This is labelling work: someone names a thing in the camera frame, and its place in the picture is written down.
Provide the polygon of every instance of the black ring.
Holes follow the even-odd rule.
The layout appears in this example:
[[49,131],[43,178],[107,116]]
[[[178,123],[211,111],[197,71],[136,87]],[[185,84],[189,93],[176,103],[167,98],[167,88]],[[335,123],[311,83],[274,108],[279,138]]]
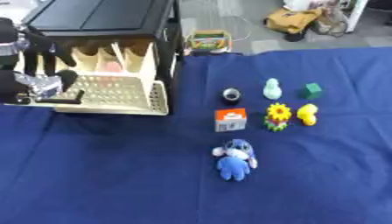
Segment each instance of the black ring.
[[241,92],[234,87],[226,88],[222,91],[221,98],[225,104],[235,105],[241,99]]

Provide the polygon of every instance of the floor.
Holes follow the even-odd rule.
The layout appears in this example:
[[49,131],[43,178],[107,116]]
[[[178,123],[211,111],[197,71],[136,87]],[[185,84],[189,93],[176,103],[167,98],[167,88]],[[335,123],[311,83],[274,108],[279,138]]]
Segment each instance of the floor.
[[180,0],[184,33],[223,29],[232,33],[234,51],[245,54],[284,49],[392,46],[392,27],[385,12],[366,10],[354,33],[341,38],[308,32],[305,40],[290,43],[283,34],[263,27],[262,19],[282,7],[283,0]]

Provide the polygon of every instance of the blue stuffed animal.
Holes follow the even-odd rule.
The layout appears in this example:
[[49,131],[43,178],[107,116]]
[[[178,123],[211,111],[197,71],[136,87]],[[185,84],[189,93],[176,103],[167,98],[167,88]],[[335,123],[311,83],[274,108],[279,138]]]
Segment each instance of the blue stuffed animal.
[[225,156],[217,164],[220,176],[225,180],[234,178],[236,181],[242,181],[247,174],[250,174],[250,168],[257,167],[252,146],[242,139],[233,139],[223,147],[213,149],[213,155],[216,157]]

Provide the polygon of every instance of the plush toy ear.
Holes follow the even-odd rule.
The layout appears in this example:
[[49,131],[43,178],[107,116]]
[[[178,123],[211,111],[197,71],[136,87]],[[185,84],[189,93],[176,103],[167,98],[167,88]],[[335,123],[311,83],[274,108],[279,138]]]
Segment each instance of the plush toy ear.
[[223,149],[223,147],[217,147],[215,149],[213,149],[213,155],[216,157],[221,157],[223,155],[225,155],[225,150]]

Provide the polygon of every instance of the orange box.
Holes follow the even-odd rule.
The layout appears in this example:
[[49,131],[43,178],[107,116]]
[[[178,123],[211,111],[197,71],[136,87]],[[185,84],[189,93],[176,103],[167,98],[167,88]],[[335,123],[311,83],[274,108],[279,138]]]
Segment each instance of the orange box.
[[215,111],[215,131],[244,130],[247,125],[245,108],[220,109]]

